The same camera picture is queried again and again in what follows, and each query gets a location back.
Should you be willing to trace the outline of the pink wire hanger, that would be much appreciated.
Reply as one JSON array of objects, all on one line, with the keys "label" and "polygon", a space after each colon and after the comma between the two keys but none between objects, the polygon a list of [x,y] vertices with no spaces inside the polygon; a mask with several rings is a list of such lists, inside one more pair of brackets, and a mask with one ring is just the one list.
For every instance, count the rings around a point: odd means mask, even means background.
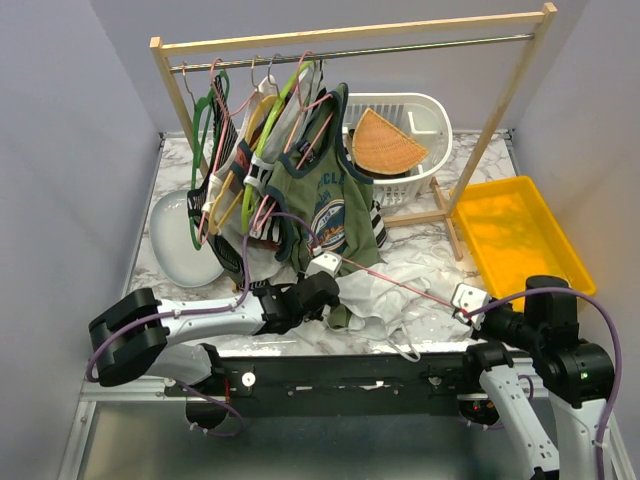
[{"label": "pink wire hanger", "polygon": [[365,266],[363,266],[363,265],[361,265],[361,264],[359,264],[359,263],[357,263],[357,262],[355,262],[353,260],[350,260],[348,258],[341,257],[341,259],[342,259],[343,262],[346,262],[347,264],[355,266],[359,270],[365,271],[367,274],[369,274],[369,275],[371,275],[371,276],[373,276],[375,278],[383,280],[383,281],[385,281],[387,283],[390,283],[390,284],[392,284],[394,286],[397,286],[399,288],[403,288],[405,290],[411,291],[411,292],[413,292],[413,293],[415,293],[415,294],[417,294],[417,295],[419,295],[419,296],[421,296],[423,298],[426,298],[426,299],[429,299],[431,301],[434,301],[434,302],[436,302],[436,303],[438,303],[440,305],[444,305],[444,306],[453,308],[453,305],[451,304],[451,301],[448,301],[448,300],[442,299],[440,297],[437,297],[435,295],[432,295],[432,294],[428,293],[427,291],[419,290],[418,288],[413,287],[413,286],[411,286],[411,285],[409,285],[407,283],[397,281],[397,280],[395,280],[395,279],[393,279],[391,277],[383,275],[383,274],[381,274],[381,273],[379,273],[379,272],[377,272],[377,271],[375,271],[375,270],[373,270],[371,268],[365,267]]}]

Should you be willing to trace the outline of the white tank top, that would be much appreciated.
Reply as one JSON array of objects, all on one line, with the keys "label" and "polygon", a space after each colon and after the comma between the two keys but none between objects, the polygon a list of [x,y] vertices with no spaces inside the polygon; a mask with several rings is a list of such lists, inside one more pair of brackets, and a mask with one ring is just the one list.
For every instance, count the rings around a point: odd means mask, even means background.
[{"label": "white tank top", "polygon": [[[464,279],[440,247],[388,254],[371,269],[419,290],[451,300]],[[417,362],[431,346],[468,339],[469,329],[452,318],[452,308],[375,278],[365,271],[338,280],[340,305],[319,322],[295,330],[304,344],[325,354],[398,354]]]}]

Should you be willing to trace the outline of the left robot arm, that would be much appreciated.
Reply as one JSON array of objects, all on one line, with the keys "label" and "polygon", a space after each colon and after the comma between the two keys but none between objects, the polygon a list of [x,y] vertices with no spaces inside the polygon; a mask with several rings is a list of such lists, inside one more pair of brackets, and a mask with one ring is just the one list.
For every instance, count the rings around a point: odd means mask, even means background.
[{"label": "left robot arm", "polygon": [[189,341],[282,335],[339,304],[339,286],[326,272],[291,286],[264,285],[196,302],[162,300],[150,288],[137,289],[89,323],[93,353],[86,379],[113,387],[145,375],[168,377],[209,395],[220,387],[222,372],[204,346],[190,347]]}]

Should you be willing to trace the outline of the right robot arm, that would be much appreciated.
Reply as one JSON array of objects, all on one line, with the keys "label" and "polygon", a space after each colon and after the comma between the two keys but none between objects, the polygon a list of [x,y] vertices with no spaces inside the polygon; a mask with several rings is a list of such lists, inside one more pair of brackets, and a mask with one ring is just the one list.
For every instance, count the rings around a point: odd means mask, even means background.
[{"label": "right robot arm", "polygon": [[[471,391],[484,391],[496,407],[525,479],[613,476],[606,443],[621,380],[620,356],[580,337],[579,300],[602,308],[549,275],[529,277],[524,291],[503,299],[465,283],[451,297],[455,318],[478,341],[463,355],[461,382]],[[525,397],[510,348],[529,356],[548,393],[555,440]]]}]

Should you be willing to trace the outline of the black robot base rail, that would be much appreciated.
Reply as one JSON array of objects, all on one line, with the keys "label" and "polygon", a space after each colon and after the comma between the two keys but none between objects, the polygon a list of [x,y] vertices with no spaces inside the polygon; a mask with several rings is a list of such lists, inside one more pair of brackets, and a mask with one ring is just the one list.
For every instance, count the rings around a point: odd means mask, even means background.
[{"label": "black robot base rail", "polygon": [[245,418],[456,415],[459,403],[484,399],[464,353],[220,357],[193,386],[228,400]]}]

